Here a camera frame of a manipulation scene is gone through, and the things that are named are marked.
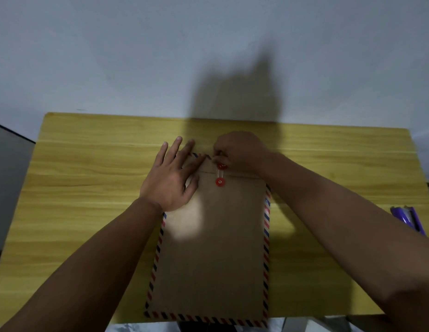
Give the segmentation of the person's right forearm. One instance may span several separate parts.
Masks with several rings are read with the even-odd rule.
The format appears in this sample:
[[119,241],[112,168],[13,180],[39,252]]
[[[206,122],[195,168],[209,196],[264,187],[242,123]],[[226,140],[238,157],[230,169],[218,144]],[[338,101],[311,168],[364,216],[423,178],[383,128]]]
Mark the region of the person's right forearm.
[[428,238],[282,154],[251,163],[398,329],[429,332]]

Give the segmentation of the person's left hand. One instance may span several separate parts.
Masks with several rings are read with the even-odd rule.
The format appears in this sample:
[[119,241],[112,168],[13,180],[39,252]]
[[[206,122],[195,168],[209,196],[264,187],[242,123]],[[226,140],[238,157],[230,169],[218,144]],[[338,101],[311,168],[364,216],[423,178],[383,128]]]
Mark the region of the person's left hand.
[[198,175],[197,171],[204,162],[206,155],[200,155],[185,164],[182,168],[174,167],[176,153],[181,150],[183,138],[178,136],[171,146],[168,145],[163,164],[153,166],[140,188],[138,201],[148,205],[158,214],[171,212],[186,205],[184,204],[184,184],[190,175]]

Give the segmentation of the dark grey cabinet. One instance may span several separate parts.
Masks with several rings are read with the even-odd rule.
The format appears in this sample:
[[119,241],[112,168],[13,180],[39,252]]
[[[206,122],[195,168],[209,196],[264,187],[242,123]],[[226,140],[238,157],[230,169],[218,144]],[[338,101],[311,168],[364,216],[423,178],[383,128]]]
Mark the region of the dark grey cabinet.
[[0,125],[0,257],[35,143]]

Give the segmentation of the purple stapler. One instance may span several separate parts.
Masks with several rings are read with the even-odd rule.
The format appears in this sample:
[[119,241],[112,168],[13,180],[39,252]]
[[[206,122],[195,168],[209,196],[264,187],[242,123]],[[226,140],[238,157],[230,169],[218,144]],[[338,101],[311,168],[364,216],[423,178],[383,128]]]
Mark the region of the purple stapler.
[[413,228],[415,231],[419,232],[423,236],[427,237],[425,230],[423,229],[422,223],[417,215],[417,212],[414,207],[402,206],[402,207],[390,207],[391,214]]

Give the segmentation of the brown striped-edge string envelope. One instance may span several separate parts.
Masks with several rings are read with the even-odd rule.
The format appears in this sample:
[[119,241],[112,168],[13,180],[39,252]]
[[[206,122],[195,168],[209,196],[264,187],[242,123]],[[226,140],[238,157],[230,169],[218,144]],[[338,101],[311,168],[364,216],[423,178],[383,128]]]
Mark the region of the brown striped-edge string envelope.
[[189,203],[163,214],[144,315],[267,328],[271,189],[209,156],[197,173]]

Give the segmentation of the person's right hand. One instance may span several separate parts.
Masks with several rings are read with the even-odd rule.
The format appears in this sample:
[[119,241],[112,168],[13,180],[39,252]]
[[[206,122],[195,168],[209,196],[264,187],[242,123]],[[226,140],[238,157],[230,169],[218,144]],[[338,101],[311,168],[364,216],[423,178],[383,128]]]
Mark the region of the person's right hand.
[[219,136],[215,143],[228,147],[228,168],[265,178],[265,163],[272,151],[255,134],[233,131]]

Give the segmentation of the person's left forearm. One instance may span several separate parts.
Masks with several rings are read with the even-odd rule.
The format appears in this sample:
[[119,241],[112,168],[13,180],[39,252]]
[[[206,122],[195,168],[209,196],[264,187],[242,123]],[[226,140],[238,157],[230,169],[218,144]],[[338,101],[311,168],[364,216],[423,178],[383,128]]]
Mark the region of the person's left forearm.
[[145,197],[94,234],[0,332],[105,332],[163,207]]

